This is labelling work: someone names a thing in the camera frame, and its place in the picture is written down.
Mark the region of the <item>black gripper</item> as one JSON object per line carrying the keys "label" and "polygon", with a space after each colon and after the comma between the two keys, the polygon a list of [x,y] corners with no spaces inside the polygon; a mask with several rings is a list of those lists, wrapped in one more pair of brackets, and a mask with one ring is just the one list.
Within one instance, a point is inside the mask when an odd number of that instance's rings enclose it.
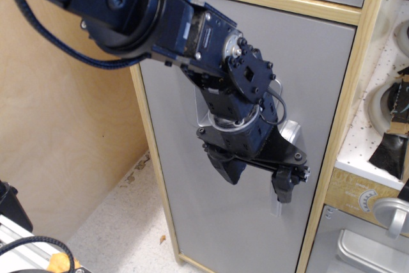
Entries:
{"label": "black gripper", "polygon": [[228,183],[236,185],[246,166],[255,166],[273,173],[272,185],[281,203],[290,203],[292,192],[300,180],[309,176],[302,150],[285,140],[278,125],[272,98],[252,104],[236,98],[211,98],[206,101],[210,112],[227,120],[242,120],[256,105],[264,107],[261,118],[236,132],[223,132],[212,126],[199,128],[197,136],[212,166]]}

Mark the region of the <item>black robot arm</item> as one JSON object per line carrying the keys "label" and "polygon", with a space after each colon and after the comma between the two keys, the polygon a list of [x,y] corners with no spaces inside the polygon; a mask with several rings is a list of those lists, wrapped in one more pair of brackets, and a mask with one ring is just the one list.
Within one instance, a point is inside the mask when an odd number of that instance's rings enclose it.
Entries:
{"label": "black robot arm", "polygon": [[210,124],[197,130],[213,167],[236,184],[251,165],[272,173],[281,203],[307,180],[305,153],[279,131],[284,118],[271,88],[273,64],[247,43],[237,25],[207,3],[195,0],[49,0],[82,18],[91,39],[113,61],[77,52],[34,16],[26,0],[15,0],[26,20],[72,57],[106,70],[155,59],[178,66],[201,92]]}

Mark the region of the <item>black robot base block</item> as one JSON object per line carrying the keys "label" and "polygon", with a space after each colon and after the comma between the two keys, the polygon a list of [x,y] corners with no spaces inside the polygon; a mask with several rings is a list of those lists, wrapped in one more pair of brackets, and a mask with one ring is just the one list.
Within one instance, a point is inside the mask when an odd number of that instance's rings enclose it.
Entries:
{"label": "black robot base block", "polygon": [[17,198],[18,190],[8,182],[1,182],[1,215],[32,232],[33,224]]}

